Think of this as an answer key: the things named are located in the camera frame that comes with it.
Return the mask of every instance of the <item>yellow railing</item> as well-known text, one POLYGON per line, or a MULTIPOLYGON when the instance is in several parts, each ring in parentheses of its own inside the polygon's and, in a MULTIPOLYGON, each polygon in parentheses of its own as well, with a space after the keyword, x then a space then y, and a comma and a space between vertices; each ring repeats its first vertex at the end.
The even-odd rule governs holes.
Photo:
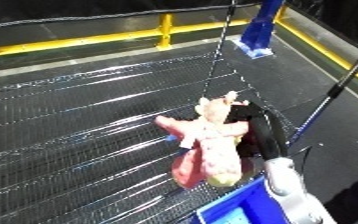
POLYGON ((335 62, 336 64, 338 64, 342 68, 344 68, 346 70, 351 68, 352 63, 350 63, 349 61, 347 61, 343 57, 339 56, 338 54, 336 54, 335 52, 330 50, 328 47, 326 47, 323 44, 319 43, 318 41, 316 41, 314 38, 310 37, 306 33, 300 31, 299 29, 297 29, 296 27, 292 26, 291 24, 286 23, 282 19, 282 15, 285 13, 286 9, 287 9, 287 7, 284 6, 284 7, 282 7, 280 12, 278 13, 278 17, 276 18, 276 24, 277 25, 279 25, 279 26, 283 27, 284 29, 288 30, 294 36, 298 37, 299 39, 301 39, 302 41, 304 41, 305 43, 307 43, 308 45, 310 45, 311 47, 316 49, 319 53, 323 54, 324 56, 326 56, 327 58, 329 58, 331 61, 335 62))
MULTIPOLYGON (((298 30, 294 26, 286 23, 282 18, 286 12, 287 7, 283 6, 280 11, 277 13, 275 18, 275 23, 286 30, 288 30, 293 35, 297 36, 299 39, 304 41, 306 44, 312 46, 318 52, 325 55, 330 60, 334 61, 341 67, 348 69, 351 66, 351 63, 340 57, 338 54, 332 52, 327 47, 323 46, 318 41, 314 40, 312 37, 298 30)), ((186 26, 174 26, 172 14, 162 14, 160 16, 160 24, 155 29, 150 30, 141 30, 134 32, 125 32, 125 33, 114 33, 107 35, 91 36, 85 38, 72 38, 66 40, 53 40, 37 43, 28 43, 28 44, 19 44, 11 46, 0 46, 0 56, 1 55, 10 55, 18 53, 27 53, 41 50, 51 50, 59 49, 65 47, 75 47, 88 44, 98 44, 106 43, 112 41, 121 41, 128 39, 137 39, 137 38, 146 38, 146 37, 160 37, 160 41, 156 44, 159 50, 169 50, 171 49, 171 36, 177 33, 193 32, 200 30, 208 30, 223 27, 224 22, 213 22, 213 23, 204 23, 196 25, 186 25, 186 26)), ((234 20, 231 22, 230 26, 241 26, 248 24, 249 19, 234 20)))
MULTIPOLYGON (((249 23, 249 20, 247 19, 234 20, 230 26, 241 26, 247 23, 249 23)), ((0 56, 158 36, 160 36, 160 42, 157 44, 158 49, 168 50, 171 46, 172 34, 220 28, 223 25, 223 22, 213 22, 197 25, 173 26, 173 15, 163 14, 160 16, 160 24, 155 29, 90 36, 84 38, 72 38, 65 40, 52 40, 37 43, 0 46, 0 56)))

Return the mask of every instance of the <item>white robot part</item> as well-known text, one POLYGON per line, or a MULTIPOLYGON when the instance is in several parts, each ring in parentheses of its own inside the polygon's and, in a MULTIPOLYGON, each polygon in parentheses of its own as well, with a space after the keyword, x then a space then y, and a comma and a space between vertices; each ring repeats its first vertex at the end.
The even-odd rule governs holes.
POLYGON ((291 224, 336 224, 322 203, 305 188, 289 158, 265 162, 265 186, 291 224))

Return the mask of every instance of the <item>stuffed toy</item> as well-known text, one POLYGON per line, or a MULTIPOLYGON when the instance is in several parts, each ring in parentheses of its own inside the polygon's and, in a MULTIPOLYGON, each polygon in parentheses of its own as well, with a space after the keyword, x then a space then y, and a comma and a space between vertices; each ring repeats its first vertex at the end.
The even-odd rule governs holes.
POLYGON ((229 92, 222 98, 201 98, 195 110, 195 120, 176 120, 158 116, 155 123, 180 141, 185 153, 172 164, 174 180, 183 188, 193 188, 202 181, 215 187, 231 187, 245 173, 253 170, 248 159, 240 159, 236 145, 248 132, 248 122, 226 124, 231 105, 247 105, 236 102, 237 93, 229 92))

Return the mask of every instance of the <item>cable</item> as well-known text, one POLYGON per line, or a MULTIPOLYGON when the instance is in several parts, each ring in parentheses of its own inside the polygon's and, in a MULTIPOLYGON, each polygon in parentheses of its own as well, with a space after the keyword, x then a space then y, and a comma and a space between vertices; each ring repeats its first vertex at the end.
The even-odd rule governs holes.
POLYGON ((327 97, 317 106, 317 108, 312 112, 312 114, 306 119, 306 121, 301 125, 300 128, 293 134, 290 140, 286 143, 288 147, 291 147, 299 138, 306 132, 307 129, 316 121, 316 119, 323 113, 323 111, 330 105, 330 103, 337 98, 349 82, 357 75, 358 73, 358 59, 353 65, 353 67, 348 71, 346 76, 338 81, 327 93, 327 97))
POLYGON ((216 48, 215 55, 214 55, 214 58, 213 58, 213 61, 212 61, 211 69, 210 69, 210 71, 208 73, 208 78, 206 79, 205 84, 204 84, 204 89, 203 89, 203 92, 202 92, 203 97, 206 97, 209 85, 211 84, 211 78, 212 78, 212 76, 213 76, 213 74, 215 72, 215 69, 216 69, 217 62, 218 62, 220 56, 222 55, 222 48, 223 48, 224 42, 226 40, 227 30, 228 30, 229 25, 230 25, 230 23, 232 21, 232 17, 234 15, 235 11, 236 11, 236 7, 237 7, 237 0, 232 0, 232 3, 229 6, 229 9, 227 11, 226 24, 223 27, 223 30, 222 30, 222 33, 221 33, 221 36, 220 36, 220 39, 219 39, 219 43, 218 43, 218 46, 216 48))

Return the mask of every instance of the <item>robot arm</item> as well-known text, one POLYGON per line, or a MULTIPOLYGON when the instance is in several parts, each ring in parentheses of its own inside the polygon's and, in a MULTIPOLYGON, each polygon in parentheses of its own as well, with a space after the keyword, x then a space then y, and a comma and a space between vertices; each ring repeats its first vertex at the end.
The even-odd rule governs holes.
POLYGON ((228 122, 247 120, 264 159, 265 187, 279 203, 290 223, 336 223, 322 203, 305 188, 302 177, 288 158, 285 135, 280 121, 268 110, 251 103, 233 105, 228 122))

